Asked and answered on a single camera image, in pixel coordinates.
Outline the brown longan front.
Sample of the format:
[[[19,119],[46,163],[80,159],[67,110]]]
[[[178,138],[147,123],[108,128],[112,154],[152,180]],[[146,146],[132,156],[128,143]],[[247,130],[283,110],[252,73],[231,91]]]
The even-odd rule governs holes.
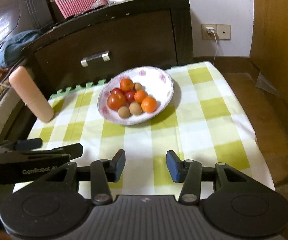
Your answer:
[[[118,110],[118,114],[120,118],[128,118],[130,116],[129,108],[127,106],[121,106]]]

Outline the brown longan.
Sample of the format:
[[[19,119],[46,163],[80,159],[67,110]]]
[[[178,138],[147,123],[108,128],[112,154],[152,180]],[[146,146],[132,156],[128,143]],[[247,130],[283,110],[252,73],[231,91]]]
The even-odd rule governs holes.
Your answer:
[[[130,116],[129,108],[127,106],[121,106],[118,110],[118,114],[120,118],[128,118]]]
[[[129,105],[129,111],[132,115],[140,115],[142,113],[141,105],[137,102],[132,102]]]
[[[140,83],[136,82],[134,83],[134,90],[137,92],[139,90],[143,90],[143,87]]]

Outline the large red tomato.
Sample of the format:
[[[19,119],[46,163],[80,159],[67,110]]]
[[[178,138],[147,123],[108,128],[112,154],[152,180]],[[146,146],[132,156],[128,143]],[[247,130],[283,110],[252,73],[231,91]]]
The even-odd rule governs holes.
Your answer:
[[[107,106],[113,110],[118,111],[120,107],[126,104],[126,98],[123,94],[111,94],[107,99]]]

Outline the red cherry tomato with stem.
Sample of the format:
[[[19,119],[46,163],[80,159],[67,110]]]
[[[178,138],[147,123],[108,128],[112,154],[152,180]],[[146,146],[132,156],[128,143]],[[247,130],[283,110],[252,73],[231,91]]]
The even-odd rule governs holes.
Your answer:
[[[114,88],[110,91],[110,94],[124,94],[124,91],[121,90],[120,88]]]

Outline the small red cherry tomato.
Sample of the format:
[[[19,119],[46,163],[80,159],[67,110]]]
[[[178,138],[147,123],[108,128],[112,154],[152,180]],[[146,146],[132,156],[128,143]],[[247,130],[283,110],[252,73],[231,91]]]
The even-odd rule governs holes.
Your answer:
[[[126,101],[128,103],[132,103],[135,101],[134,96],[135,96],[135,92],[133,90],[127,91],[124,93],[124,96],[126,98]]]

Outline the orange tangerine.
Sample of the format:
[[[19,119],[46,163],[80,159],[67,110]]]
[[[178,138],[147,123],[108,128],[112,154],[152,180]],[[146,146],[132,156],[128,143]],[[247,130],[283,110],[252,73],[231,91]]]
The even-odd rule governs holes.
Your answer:
[[[131,79],[124,78],[120,81],[120,89],[123,92],[131,91],[131,90],[133,90],[133,88],[134,88],[134,83]]]
[[[139,90],[135,92],[134,99],[135,99],[135,102],[141,104],[146,97],[147,97],[147,93],[144,90]]]
[[[146,113],[153,113],[157,108],[157,101],[155,98],[148,96],[141,102],[141,108]]]

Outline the orange tangerine front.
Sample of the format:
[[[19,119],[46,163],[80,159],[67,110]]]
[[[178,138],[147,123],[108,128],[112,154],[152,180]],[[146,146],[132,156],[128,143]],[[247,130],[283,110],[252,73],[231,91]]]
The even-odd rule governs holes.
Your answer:
[[[135,99],[135,102],[141,104],[146,97],[147,97],[147,93],[144,90],[139,90],[135,92],[134,99]]]

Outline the green checked tablecloth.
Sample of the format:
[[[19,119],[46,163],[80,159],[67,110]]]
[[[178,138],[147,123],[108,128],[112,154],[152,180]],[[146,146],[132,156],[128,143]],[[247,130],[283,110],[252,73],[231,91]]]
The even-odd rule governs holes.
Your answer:
[[[209,62],[168,71],[174,81],[169,105],[156,117],[134,126],[105,120],[97,109],[101,86],[62,94],[50,100],[54,119],[37,121],[29,138],[41,138],[50,150],[79,142],[79,166],[110,159],[119,149],[126,165],[119,182],[110,184],[113,195],[173,194],[181,185],[172,181],[166,152],[213,167],[226,163],[269,188],[274,183],[257,145],[255,131],[232,89]]]

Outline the green foam mat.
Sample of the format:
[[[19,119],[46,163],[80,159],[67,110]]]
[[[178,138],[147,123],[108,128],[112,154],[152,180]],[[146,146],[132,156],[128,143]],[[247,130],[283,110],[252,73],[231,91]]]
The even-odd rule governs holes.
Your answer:
[[[76,85],[74,87],[67,87],[65,89],[60,89],[58,90],[55,94],[52,94],[49,98],[50,99],[55,99],[55,98],[58,98],[60,96],[65,96],[65,95],[68,95],[70,93],[75,93],[75,92],[78,92],[80,90],[84,90],[84,89],[89,89],[89,88],[92,88],[96,85],[103,85],[106,83],[106,79],[101,79],[101,80],[98,80],[98,81],[92,81],[92,82],[87,82],[85,84],[85,86],[82,86],[82,85]]]

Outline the white floral plate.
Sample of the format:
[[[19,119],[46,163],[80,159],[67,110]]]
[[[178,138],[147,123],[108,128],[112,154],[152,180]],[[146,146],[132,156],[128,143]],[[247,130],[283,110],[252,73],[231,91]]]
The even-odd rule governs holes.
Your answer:
[[[137,67],[113,77],[102,89],[97,107],[105,120],[123,126],[161,113],[174,93],[172,78],[156,67]]]

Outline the blue clothing pile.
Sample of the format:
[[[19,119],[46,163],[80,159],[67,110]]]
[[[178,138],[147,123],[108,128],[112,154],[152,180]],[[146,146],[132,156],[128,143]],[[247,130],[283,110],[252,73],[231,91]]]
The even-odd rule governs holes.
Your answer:
[[[12,66],[21,58],[23,48],[41,35],[42,32],[39,30],[25,30],[4,42],[0,48],[0,67]]]

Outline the white charger plug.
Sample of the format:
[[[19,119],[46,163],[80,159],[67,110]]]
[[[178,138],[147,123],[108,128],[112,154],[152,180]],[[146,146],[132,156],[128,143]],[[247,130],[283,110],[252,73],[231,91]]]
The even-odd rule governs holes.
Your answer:
[[[215,34],[216,33],[216,29],[214,27],[206,27],[206,31],[209,34]]]

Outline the dark wooden cabinet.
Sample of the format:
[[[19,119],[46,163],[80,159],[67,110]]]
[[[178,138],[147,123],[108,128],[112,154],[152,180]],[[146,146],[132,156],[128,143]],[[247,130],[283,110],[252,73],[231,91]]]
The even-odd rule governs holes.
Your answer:
[[[110,61],[81,60],[110,51]],[[109,80],[135,67],[168,69],[193,61],[189,0],[133,0],[65,20],[23,51],[41,92]]]

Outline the wooden wardrobe panel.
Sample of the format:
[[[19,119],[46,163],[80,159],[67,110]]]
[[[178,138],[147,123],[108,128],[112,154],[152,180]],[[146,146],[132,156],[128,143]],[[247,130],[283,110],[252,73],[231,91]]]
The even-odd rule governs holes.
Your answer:
[[[254,0],[251,60],[288,106],[288,0]]]

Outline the wall power socket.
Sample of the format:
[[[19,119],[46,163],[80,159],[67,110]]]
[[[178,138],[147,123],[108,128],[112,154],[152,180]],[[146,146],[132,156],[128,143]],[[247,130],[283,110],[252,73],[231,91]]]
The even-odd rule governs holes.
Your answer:
[[[216,29],[215,34],[209,34],[206,31],[206,27],[214,27]],[[202,24],[201,36],[203,40],[212,40],[217,37],[219,40],[231,40],[231,25],[228,24]]]

